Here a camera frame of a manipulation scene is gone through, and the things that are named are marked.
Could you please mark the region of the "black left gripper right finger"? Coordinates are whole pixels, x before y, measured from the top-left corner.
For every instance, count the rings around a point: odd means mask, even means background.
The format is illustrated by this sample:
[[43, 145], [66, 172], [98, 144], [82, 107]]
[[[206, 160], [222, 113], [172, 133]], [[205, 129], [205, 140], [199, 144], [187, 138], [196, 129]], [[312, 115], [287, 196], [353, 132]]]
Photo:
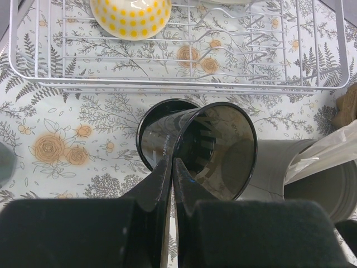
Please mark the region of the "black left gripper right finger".
[[223, 201], [173, 161], [179, 267], [349, 267], [356, 222], [332, 223], [314, 202]]

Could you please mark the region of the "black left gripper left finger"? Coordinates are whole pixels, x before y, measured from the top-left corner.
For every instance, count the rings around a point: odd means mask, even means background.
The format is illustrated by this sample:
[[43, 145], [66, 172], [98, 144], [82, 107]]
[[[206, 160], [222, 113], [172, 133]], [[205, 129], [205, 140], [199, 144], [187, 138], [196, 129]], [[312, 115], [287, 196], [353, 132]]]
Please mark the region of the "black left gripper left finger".
[[22, 199], [1, 211], [2, 267], [166, 267], [171, 159], [120, 198]]

